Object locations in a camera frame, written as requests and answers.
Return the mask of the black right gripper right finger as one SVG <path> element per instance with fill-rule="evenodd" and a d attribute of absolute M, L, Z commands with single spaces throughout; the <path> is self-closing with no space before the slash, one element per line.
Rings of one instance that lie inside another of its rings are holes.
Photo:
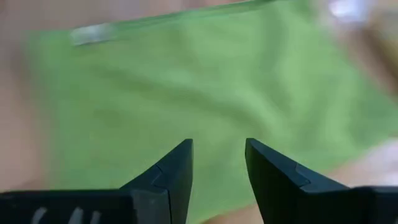
<path fill-rule="evenodd" d="M 398 224 L 398 187 L 347 187 L 254 138 L 245 159 L 264 224 Z"/>

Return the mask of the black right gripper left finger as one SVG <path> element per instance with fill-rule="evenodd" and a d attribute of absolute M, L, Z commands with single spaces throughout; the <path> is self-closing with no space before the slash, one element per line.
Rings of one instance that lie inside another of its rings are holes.
<path fill-rule="evenodd" d="M 0 224 L 186 224 L 193 141 L 118 189 L 0 193 Z"/>

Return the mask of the bright green microfiber towel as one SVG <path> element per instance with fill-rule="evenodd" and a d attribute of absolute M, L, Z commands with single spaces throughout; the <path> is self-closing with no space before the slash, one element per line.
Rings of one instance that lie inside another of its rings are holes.
<path fill-rule="evenodd" d="M 49 123 L 50 185 L 119 187 L 193 139 L 188 224 L 254 199 L 256 138 L 303 165 L 337 167 L 398 135 L 398 104 L 315 22 L 307 0 L 249 1 L 30 41 Z"/>

